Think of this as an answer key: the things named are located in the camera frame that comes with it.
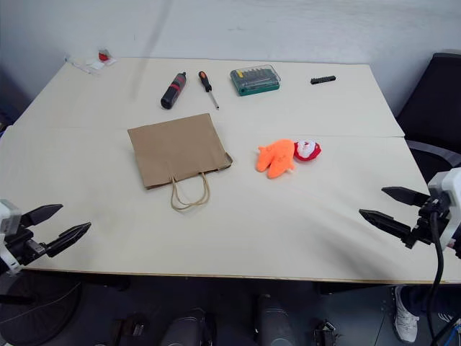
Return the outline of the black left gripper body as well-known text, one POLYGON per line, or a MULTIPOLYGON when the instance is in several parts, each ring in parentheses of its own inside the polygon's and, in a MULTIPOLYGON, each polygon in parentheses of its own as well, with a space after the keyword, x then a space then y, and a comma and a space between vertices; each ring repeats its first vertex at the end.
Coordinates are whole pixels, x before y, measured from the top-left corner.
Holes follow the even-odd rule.
POLYGON ((3 243, 6 249, 20 265, 28 265, 47 252, 47 244, 33 239, 34 234, 19 226, 15 234, 6 234, 3 243))

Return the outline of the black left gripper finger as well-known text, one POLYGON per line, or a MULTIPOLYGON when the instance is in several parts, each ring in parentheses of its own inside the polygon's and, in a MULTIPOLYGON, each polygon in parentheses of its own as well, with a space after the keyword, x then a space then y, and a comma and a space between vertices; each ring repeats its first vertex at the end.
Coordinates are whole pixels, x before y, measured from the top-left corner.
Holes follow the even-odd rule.
POLYGON ((64 231, 58 238, 45 245, 46 255, 54 257, 75 244, 91 227, 91 222, 73 226, 64 231))
POLYGON ((39 208, 31 210, 30 212, 22 215, 21 226, 24 228, 36 226, 39 223, 42 223, 48 220, 49 218, 51 218, 62 207, 63 207, 62 204, 51 204, 51 205, 43 205, 43 206, 40 206, 39 208))

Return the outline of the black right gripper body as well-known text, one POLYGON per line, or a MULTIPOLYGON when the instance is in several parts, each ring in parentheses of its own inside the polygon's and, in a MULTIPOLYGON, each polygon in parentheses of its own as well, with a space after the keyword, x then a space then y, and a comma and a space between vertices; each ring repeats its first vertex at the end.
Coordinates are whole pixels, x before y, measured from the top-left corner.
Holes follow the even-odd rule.
POLYGON ((431 234, 431 215, 436 214, 436 225, 438 235, 441 236, 449 221, 450 199, 447 195, 414 195, 411 198, 411 205, 419 207, 419 218, 411 231, 411 246, 421 241, 430 245, 431 234))

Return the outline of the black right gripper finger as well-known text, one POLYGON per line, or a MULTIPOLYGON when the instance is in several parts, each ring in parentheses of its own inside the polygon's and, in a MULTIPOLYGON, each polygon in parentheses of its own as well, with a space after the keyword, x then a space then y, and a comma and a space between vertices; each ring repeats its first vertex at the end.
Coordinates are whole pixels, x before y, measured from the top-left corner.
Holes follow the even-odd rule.
POLYGON ((408 237, 411 234, 410 226, 376 210, 359 209, 359 214, 379 230, 399 238, 407 248, 413 248, 413 245, 408 242, 408 237))
POLYGON ((400 203, 417 207, 422 207, 430 198, 429 195, 405 187, 383 187, 381 190, 400 203))

